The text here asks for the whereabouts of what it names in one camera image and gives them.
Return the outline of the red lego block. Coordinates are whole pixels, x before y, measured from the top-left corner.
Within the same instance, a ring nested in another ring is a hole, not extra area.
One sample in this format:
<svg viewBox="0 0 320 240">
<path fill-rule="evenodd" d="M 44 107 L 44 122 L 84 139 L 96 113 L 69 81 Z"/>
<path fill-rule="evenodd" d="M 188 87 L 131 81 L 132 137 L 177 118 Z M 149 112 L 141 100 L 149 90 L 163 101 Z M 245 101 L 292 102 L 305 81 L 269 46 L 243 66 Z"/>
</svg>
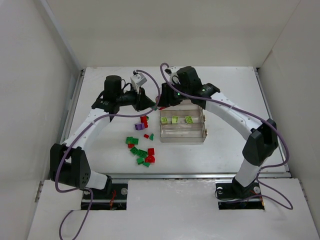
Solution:
<svg viewBox="0 0 320 240">
<path fill-rule="evenodd" d="M 148 117 L 146 115 L 143 115 L 140 117 L 140 123 L 143 129 L 148 128 Z"/>
</svg>

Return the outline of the lime lego slope brick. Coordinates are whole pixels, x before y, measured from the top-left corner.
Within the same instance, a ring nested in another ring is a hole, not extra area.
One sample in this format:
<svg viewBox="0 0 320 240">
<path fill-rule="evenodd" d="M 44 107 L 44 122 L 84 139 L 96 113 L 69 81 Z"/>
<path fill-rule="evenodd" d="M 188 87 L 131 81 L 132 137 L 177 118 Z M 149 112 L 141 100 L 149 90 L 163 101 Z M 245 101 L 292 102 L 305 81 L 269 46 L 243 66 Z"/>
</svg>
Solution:
<svg viewBox="0 0 320 240">
<path fill-rule="evenodd" d="M 193 124 L 193 123 L 194 123 L 194 121 L 193 121 L 193 119 L 192 119 L 191 116 L 186 116 L 186 117 L 185 117 L 185 122 L 186 122 L 187 124 Z"/>
<path fill-rule="evenodd" d="M 179 117 L 178 116 L 175 116 L 173 115 L 172 118 L 171 118 L 171 123 L 172 124 L 177 124 L 179 121 Z"/>
</svg>

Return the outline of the lime lego square brick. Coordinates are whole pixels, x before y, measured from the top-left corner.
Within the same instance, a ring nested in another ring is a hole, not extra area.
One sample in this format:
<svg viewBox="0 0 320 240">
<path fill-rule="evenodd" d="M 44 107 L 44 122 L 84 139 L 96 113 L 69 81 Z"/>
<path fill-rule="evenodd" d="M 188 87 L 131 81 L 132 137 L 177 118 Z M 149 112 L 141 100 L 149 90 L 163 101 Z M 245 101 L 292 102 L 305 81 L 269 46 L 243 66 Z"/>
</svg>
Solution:
<svg viewBox="0 0 320 240">
<path fill-rule="evenodd" d="M 167 117 L 161 117 L 161 118 L 160 118 L 160 122 L 161 122 L 162 124 L 167 124 L 167 123 L 168 123 Z"/>
</svg>

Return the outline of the purple lego round brick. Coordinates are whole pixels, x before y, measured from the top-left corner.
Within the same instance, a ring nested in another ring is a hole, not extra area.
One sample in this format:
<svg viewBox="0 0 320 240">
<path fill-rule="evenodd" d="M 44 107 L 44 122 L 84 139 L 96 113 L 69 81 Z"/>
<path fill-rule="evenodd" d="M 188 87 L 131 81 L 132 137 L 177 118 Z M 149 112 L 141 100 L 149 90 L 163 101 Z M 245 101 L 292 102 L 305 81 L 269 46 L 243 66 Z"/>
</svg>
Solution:
<svg viewBox="0 0 320 240">
<path fill-rule="evenodd" d="M 144 130 L 145 129 L 145 125 L 143 123 L 135 123 L 134 124 L 134 128 L 135 130 L 137 131 L 141 131 L 141 130 Z"/>
</svg>

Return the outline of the red lego small brick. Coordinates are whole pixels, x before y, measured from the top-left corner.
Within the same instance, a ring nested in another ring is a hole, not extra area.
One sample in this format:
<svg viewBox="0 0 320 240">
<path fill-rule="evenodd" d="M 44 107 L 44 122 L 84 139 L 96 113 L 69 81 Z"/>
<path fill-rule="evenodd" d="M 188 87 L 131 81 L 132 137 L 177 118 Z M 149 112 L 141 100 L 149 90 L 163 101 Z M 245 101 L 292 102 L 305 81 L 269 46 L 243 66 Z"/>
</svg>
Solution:
<svg viewBox="0 0 320 240">
<path fill-rule="evenodd" d="M 148 155 L 149 155 L 149 156 L 154 156 L 154 155 L 155 155 L 155 149 L 154 149 L 154 148 L 149 148 L 149 149 L 147 150 L 147 152 L 148 152 Z"/>
</svg>

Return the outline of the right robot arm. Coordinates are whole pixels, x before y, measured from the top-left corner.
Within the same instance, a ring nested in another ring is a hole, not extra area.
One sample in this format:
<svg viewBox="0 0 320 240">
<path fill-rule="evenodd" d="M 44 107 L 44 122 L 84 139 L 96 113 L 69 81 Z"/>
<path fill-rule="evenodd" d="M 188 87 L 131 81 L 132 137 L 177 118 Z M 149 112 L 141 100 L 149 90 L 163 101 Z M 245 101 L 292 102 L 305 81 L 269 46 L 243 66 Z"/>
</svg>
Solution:
<svg viewBox="0 0 320 240">
<path fill-rule="evenodd" d="M 243 162 L 230 187 L 235 197 L 244 195 L 255 181 L 263 163 L 278 147 L 276 123 L 272 119 L 251 116 L 249 112 L 238 108 L 218 87 L 211 83 L 203 84 L 192 66 L 175 69 L 162 63 L 160 72 L 162 76 L 169 75 L 161 85 L 160 107 L 173 107 L 183 100 L 190 100 L 224 120 L 246 141 L 242 150 Z"/>
</svg>

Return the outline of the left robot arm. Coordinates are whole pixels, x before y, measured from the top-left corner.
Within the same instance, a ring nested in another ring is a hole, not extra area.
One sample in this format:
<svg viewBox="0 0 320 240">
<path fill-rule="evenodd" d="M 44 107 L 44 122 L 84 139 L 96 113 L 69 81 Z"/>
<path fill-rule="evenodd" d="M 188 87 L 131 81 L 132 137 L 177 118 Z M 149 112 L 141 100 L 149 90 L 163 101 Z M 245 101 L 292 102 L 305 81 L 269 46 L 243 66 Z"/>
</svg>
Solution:
<svg viewBox="0 0 320 240">
<path fill-rule="evenodd" d="M 113 118 L 121 116 L 120 107 L 132 106 L 137 112 L 155 109 L 156 104 L 142 87 L 147 77 L 146 72 L 134 71 L 128 83 L 130 89 L 125 91 L 120 76 L 108 75 L 103 91 L 92 104 L 84 122 L 63 143 L 51 147 L 49 174 L 58 192 L 63 192 L 59 184 L 69 186 L 70 191 L 95 189 L 106 194 L 111 192 L 111 176 L 92 170 L 86 151 Z"/>
</svg>

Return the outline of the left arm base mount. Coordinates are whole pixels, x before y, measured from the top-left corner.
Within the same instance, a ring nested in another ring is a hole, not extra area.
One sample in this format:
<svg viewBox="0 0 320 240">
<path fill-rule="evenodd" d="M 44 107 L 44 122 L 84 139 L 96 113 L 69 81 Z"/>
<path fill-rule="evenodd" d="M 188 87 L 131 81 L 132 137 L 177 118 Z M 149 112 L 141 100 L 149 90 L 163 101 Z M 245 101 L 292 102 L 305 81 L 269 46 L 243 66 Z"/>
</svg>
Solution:
<svg viewBox="0 0 320 240">
<path fill-rule="evenodd" d="M 82 195 L 80 203 L 81 210 L 94 211 L 125 211 L 127 209 L 128 184 L 113 183 L 110 192 L 92 189 L 93 200 L 90 206 L 91 197 L 89 193 Z"/>
</svg>

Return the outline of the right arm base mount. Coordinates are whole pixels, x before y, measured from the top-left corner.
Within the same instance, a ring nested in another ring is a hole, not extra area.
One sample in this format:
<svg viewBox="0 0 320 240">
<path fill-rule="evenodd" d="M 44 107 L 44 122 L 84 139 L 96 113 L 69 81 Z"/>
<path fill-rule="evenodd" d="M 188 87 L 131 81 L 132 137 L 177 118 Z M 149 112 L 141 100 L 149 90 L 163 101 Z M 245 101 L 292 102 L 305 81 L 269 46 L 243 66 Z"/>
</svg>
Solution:
<svg viewBox="0 0 320 240">
<path fill-rule="evenodd" d="M 253 182 L 247 189 L 236 192 L 231 182 L 215 184 L 214 196 L 218 200 L 219 210 L 264 210 L 261 189 L 257 182 Z"/>
</svg>

